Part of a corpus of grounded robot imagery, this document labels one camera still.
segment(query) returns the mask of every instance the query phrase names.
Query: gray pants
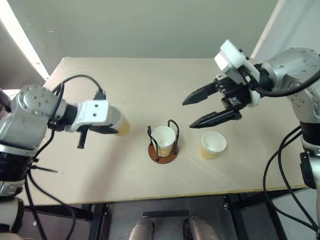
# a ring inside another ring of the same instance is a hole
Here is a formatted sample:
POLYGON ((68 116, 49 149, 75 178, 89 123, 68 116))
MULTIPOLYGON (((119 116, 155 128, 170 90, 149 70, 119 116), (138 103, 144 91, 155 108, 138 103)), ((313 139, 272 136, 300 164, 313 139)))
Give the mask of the gray pants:
POLYGON ((132 229, 129 240, 153 240, 154 235, 154 223, 149 217, 143 216, 132 229))
MULTIPOLYGON (((191 217, 189 230, 193 240, 220 240, 216 231, 203 219, 191 217)), ((153 240, 155 235, 154 224, 149 217, 138 220, 131 231, 129 240, 153 240)))

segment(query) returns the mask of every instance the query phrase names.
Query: wooden table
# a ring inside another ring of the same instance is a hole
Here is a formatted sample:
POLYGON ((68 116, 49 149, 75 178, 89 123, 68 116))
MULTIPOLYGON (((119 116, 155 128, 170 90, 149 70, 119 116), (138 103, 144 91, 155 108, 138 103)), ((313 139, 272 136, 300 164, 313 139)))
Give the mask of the wooden table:
MULTIPOLYGON (((35 180, 66 203, 97 203, 179 196, 260 191, 266 163, 282 138, 299 123, 286 98, 263 98, 260 106, 245 108, 243 118, 221 125, 190 129, 199 117, 222 111, 221 94, 198 104, 182 106, 185 97, 211 82, 220 71, 213 59, 194 58, 82 58, 66 57, 45 87, 53 89, 75 74, 94 77, 107 99, 124 112, 130 134, 119 137, 89 132, 85 149, 77 149, 79 133, 57 132, 41 153, 41 167, 59 173, 34 170, 35 180), (169 164, 157 164, 148 155, 147 127, 180 127, 179 154, 169 164), (201 137, 217 131, 227 140, 226 150, 214 160, 199 155, 201 137)), ((75 103, 93 98, 96 86, 84 79, 68 82, 64 99, 75 103)), ((283 153, 288 181, 303 187, 299 140, 283 153)), ((267 176, 269 189, 283 188, 277 161, 267 176)), ((31 189, 37 205, 56 202, 31 189)), ((28 202, 25 192, 21 195, 28 202)))

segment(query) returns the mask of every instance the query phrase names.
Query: black cable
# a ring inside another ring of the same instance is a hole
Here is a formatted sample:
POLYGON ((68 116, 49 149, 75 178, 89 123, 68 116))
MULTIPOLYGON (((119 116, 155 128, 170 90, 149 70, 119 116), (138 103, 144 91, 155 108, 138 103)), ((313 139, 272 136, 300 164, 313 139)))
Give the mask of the black cable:
POLYGON ((30 169, 39 169, 39 170, 43 170, 43 171, 47 171, 47 172, 51 172, 51 173, 56 173, 56 174, 58 173, 57 170, 46 168, 46 167, 41 167, 41 166, 37 166, 37 165, 30 166, 30 169))
POLYGON ((60 88, 57 91, 58 91, 58 98, 57 98, 56 103, 54 105, 52 115, 50 116, 49 123, 55 118, 55 115, 56 115, 58 108, 60 106, 60 103, 62 101, 62 97, 63 97, 64 91, 65 91, 65 84, 63 82, 60 84, 60 88))
POLYGON ((51 135, 50 138, 48 139, 48 141, 46 141, 46 143, 36 152, 36 154, 34 155, 34 158, 36 159, 38 157, 38 155, 52 142, 52 140, 55 137, 55 130, 51 129, 51 135))
MULTIPOLYGON (((291 131, 287 136, 292 136, 294 133, 296 133, 298 130, 300 129, 300 126, 296 127, 293 131, 291 131)), ((298 132, 294 137, 292 137, 288 142, 286 142, 283 146, 283 148, 285 148, 286 146, 288 146, 290 143, 292 143, 294 140, 296 140, 300 135, 301 135, 301 131, 298 132)), ((285 217, 291 219, 291 220, 294 220, 304 226, 306 226, 307 228, 310 228, 312 229, 313 231, 317 232, 318 229, 316 229, 314 226, 312 226, 311 224, 299 219, 299 218, 296 218, 294 216, 291 216, 290 214, 288 213, 285 213, 284 211, 281 211, 279 208, 277 208, 274 203, 272 202, 272 200, 270 199, 269 195, 268 195, 268 192, 267 192, 267 187, 266 187, 266 180, 267 180, 267 173, 268 173, 268 169, 270 167, 270 164, 271 162, 273 161, 273 159, 277 156, 278 154, 278 151, 276 151, 272 156, 271 158, 269 159, 269 161, 267 162, 266 166, 265 166, 265 169, 264 169, 264 173, 263 173, 263 193, 264 193, 264 196, 265 196, 265 199, 267 200, 268 204, 270 204, 270 206, 276 210, 278 213, 284 215, 285 217)))
MULTIPOLYGON (((76 78, 87 78, 87 79, 91 80, 98 87, 99 91, 103 92, 103 89, 101 88, 100 84, 93 77, 85 75, 85 74, 77 74, 77 75, 70 76, 70 77, 66 78, 65 80, 63 80, 61 83, 65 84, 65 83, 69 82, 70 80, 76 79, 76 78)), ((55 93, 60 87, 61 87, 61 84, 57 85, 52 90, 52 92, 55 93)))
POLYGON ((286 187, 289 190, 289 193, 291 194, 291 196, 293 197, 294 201, 299 206, 301 211, 304 213, 306 218, 310 221, 310 223, 312 224, 313 227, 319 229, 318 225, 316 224, 316 222, 313 220, 313 218, 310 216, 310 214, 307 212, 307 210, 304 208, 304 206, 298 200, 297 196, 295 195, 294 191, 292 190, 292 188, 291 188, 291 186, 290 186, 290 184, 289 184, 289 182, 288 182, 288 180, 286 178, 286 175, 285 175, 285 172, 284 172, 284 169, 283 169, 283 166, 282 166, 282 162, 281 162, 281 153, 282 153, 282 150, 284 148, 285 142, 287 141, 288 138, 289 138, 289 136, 285 136, 284 137, 284 139, 282 140, 282 142, 280 144, 279 150, 278 150, 278 165, 279 165, 279 170, 280 170, 281 176, 283 178, 283 181, 284 181, 286 187))
POLYGON ((40 232, 40 235, 41 235, 41 238, 43 240, 47 240, 47 236, 46 236, 46 233, 44 231, 44 228, 42 227, 42 224, 40 222, 40 218, 38 216, 38 213, 37 213, 37 210, 36 210, 36 207, 34 205, 34 202, 32 200, 32 197, 31 197, 31 193, 30 193, 30 189, 29 189, 29 184, 28 184, 28 180, 27 180, 27 176, 25 176, 24 178, 24 188, 25 188, 25 192, 26 192, 26 196, 28 198, 28 201, 29 201, 29 204, 30 204, 30 208, 31 208, 31 212, 33 214, 33 217, 34 217, 34 220, 36 222, 36 226, 40 232))
POLYGON ((318 81, 320 78, 320 70, 317 71, 312 77, 310 77, 308 80, 301 83, 299 86, 289 89, 289 90, 283 90, 283 91, 268 91, 262 88, 259 83, 254 84, 252 86, 252 90, 256 91, 257 93, 271 98, 279 98, 279 97, 286 97, 292 94, 296 94, 308 87, 310 87, 312 84, 314 84, 316 81, 318 81))
POLYGON ((63 201, 61 201, 60 199, 56 198, 55 196, 51 195, 51 194, 48 193, 47 191, 43 190, 43 189, 35 182, 34 178, 32 177, 31 170, 29 170, 29 171, 27 172, 27 175, 28 175, 30 181, 32 182, 32 184, 33 184, 40 192, 42 192, 43 194, 47 195, 49 198, 57 201, 57 202, 60 203, 65 209, 67 209, 67 210, 70 212, 70 214, 71 214, 71 216, 72 216, 72 225, 71 225, 71 228, 70 228, 70 230, 69 230, 68 235, 67 235, 66 238, 65 238, 66 240, 68 240, 68 239, 70 238, 72 232, 74 231, 75 226, 76 226, 76 215, 75 215, 75 212, 74 212, 73 208, 70 207, 69 205, 65 204, 63 201))

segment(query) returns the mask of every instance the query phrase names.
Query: fluorescent light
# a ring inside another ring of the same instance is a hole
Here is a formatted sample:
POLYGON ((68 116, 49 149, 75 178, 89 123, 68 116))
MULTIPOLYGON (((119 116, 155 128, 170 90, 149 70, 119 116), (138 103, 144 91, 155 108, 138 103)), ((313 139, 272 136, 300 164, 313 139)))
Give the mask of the fluorescent light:
POLYGON ((24 30, 22 29, 7 0, 0 0, 0 21, 3 23, 12 39, 21 49, 32 66, 37 70, 44 80, 47 80, 49 78, 49 74, 24 30))

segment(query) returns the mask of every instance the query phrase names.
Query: floor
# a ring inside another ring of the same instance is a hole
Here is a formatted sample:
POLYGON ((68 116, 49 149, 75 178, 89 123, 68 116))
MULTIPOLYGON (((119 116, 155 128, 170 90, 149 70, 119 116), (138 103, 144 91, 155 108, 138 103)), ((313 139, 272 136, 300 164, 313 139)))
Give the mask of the floor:
MULTIPOLYGON (((143 212, 174 210, 188 210, 190 217, 197 216, 206 220, 211 226, 214 226, 221 240, 237 239, 231 215, 224 209, 222 196, 118 202, 110 204, 109 209, 112 214, 109 240, 127 240, 143 212)), ((250 240, 277 239, 264 204, 245 209, 242 215, 250 240)), ((182 225, 186 218, 187 216, 151 218, 155 226, 154 240, 182 240, 182 225)), ((48 239, 65 238, 71 224, 70 219, 47 215, 40 215, 40 219, 48 239)), ((78 220, 71 239, 88 239, 89 231, 90 223, 78 220)), ((30 212, 25 212, 19 234, 26 240, 41 239, 30 212)), ((102 235, 101 240, 107 239, 106 235, 102 235)))
MULTIPOLYGON (((295 192, 296 197, 299 199, 301 204, 310 214, 315 222, 317 222, 317 191, 315 189, 305 188, 295 192)), ((275 206, 284 212, 299 218, 305 222, 308 222, 308 219, 297 206, 297 203, 291 197, 287 195, 284 197, 279 197, 273 200, 275 206)), ((291 219, 279 214, 281 224, 284 228, 286 237, 288 240, 301 240, 301 239, 315 239, 316 233, 311 229, 301 225, 298 222, 292 221, 291 219)))

